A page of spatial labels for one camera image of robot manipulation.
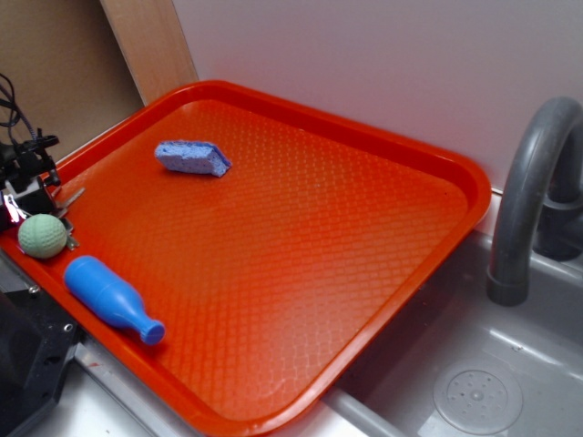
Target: ball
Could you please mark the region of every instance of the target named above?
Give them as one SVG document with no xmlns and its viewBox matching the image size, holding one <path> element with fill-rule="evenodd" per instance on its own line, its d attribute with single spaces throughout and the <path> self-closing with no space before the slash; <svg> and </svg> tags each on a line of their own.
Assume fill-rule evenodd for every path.
<svg viewBox="0 0 583 437">
<path fill-rule="evenodd" d="M 18 229 L 18 243 L 33 258 L 54 257 L 66 245 L 65 225 L 49 214 L 37 214 L 27 218 Z"/>
</svg>

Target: drain cover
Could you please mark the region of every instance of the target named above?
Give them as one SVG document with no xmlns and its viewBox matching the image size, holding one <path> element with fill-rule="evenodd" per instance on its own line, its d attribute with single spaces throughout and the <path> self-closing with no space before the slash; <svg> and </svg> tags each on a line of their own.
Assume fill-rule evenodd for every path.
<svg viewBox="0 0 583 437">
<path fill-rule="evenodd" d="M 458 430 L 476 435 L 501 432 L 522 411 L 522 391 L 512 375 L 483 360 L 459 361 L 435 382 L 435 407 Z"/>
</svg>

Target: sink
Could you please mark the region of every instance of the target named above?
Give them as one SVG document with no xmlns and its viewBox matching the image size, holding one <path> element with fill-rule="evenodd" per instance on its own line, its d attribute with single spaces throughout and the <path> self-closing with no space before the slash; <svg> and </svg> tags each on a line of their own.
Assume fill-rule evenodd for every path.
<svg viewBox="0 0 583 437">
<path fill-rule="evenodd" d="M 490 246 L 471 234 L 324 400 L 357 404 L 370 435 L 583 435 L 581 272 L 533 255 L 527 301 L 499 306 Z"/>
</svg>

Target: blue sponge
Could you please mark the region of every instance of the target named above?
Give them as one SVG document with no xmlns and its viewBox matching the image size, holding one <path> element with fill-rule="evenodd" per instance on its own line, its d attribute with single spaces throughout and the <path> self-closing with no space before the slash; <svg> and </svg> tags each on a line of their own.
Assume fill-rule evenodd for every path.
<svg viewBox="0 0 583 437">
<path fill-rule="evenodd" d="M 156 159 L 168 170 L 211 174 L 220 178 L 230 168 L 230 161 L 217 146 L 204 141 L 162 141 L 156 147 Z"/>
</svg>

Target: toy bottle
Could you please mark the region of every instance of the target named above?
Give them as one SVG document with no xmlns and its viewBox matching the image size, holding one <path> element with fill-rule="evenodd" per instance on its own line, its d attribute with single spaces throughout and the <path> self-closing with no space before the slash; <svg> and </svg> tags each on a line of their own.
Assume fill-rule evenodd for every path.
<svg viewBox="0 0 583 437">
<path fill-rule="evenodd" d="M 105 323 L 136 330 L 147 345 L 164 337 L 164 325 L 146 315 L 138 292 L 99 259 L 83 256 L 73 260 L 65 270 L 65 283 Z"/>
</svg>

